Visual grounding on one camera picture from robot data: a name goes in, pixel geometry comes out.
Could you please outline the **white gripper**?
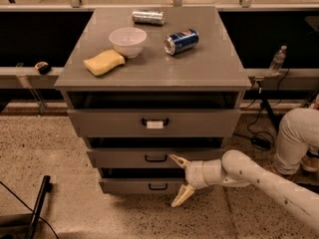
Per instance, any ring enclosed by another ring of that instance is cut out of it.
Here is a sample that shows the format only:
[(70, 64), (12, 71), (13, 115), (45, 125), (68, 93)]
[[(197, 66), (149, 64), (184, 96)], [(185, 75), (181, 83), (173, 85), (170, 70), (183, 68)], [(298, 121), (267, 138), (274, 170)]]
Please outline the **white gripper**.
[(186, 185), (183, 184), (180, 187), (177, 196), (171, 203), (172, 207), (181, 206), (196, 190), (219, 184), (222, 181), (222, 165), (220, 159), (189, 161), (175, 154), (170, 154), (169, 158), (179, 167), (185, 169), (186, 181)]

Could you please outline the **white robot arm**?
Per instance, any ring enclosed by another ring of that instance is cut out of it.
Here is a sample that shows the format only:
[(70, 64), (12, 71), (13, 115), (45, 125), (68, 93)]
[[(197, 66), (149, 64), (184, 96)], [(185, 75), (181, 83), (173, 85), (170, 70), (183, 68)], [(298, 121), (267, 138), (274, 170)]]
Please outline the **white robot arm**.
[(227, 151), (221, 159), (189, 161), (181, 156), (169, 157), (184, 170), (183, 184), (172, 207), (182, 205), (197, 190), (211, 185), (259, 188), (299, 221), (319, 234), (319, 195), (272, 173), (238, 150)]

